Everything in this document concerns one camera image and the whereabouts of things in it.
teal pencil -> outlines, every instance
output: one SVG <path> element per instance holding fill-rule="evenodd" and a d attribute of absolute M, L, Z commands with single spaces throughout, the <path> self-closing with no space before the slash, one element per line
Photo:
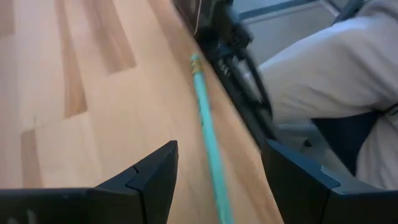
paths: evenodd
<path fill-rule="evenodd" d="M 203 79 L 203 70 L 201 68 L 199 56 L 192 56 L 191 66 L 193 70 L 193 84 L 198 98 L 203 137 L 205 139 L 218 218 L 221 224 L 232 224 L 234 221 L 231 214 L 228 191 L 224 179 L 223 163 L 218 150 L 217 138 L 213 127 L 213 120 L 211 118 L 206 85 Z"/>

person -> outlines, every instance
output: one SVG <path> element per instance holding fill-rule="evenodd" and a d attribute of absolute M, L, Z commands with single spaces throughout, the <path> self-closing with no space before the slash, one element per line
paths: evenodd
<path fill-rule="evenodd" d="M 398 102 L 398 1 L 373 0 L 356 17 L 296 42 L 259 69 L 276 123 L 390 108 L 362 143 L 355 174 L 398 189 L 398 111 L 391 110 Z"/>

wooden tabletop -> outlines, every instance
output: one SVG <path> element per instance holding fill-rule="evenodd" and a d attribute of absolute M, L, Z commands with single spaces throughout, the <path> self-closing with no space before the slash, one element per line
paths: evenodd
<path fill-rule="evenodd" d="M 169 223 L 217 223 L 195 52 L 170 0 L 1 0 L 0 187 L 93 187 L 176 139 Z M 205 70 L 236 223 L 282 223 L 256 145 Z"/>

gray floor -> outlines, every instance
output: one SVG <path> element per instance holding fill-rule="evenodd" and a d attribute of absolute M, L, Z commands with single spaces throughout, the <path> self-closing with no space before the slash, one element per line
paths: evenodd
<path fill-rule="evenodd" d="M 234 0 L 234 8 L 241 13 L 284 1 L 287 0 Z M 346 1 L 334 0 L 339 7 L 343 7 Z M 254 36 L 249 49 L 257 64 L 261 64 L 294 42 L 330 26 L 334 19 L 334 15 L 319 1 L 247 19 L 244 22 Z M 308 124 L 308 121 L 298 121 L 298 123 Z M 329 169 L 349 174 L 319 134 L 305 137 L 310 138 L 313 147 L 300 145 L 305 139 L 303 137 L 294 136 L 289 132 L 282 134 L 283 138 L 296 150 L 301 150 L 302 153 Z"/>

white pants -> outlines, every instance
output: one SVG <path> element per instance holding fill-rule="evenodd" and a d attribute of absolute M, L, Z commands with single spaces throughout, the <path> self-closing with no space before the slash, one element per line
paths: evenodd
<path fill-rule="evenodd" d="M 381 4 L 398 9 L 395 1 Z M 260 66 L 275 122 L 341 118 L 385 110 L 398 102 L 397 18 L 380 8 L 366 9 Z M 397 116 L 382 117 L 373 127 L 359 152 L 357 178 L 398 189 Z"/>

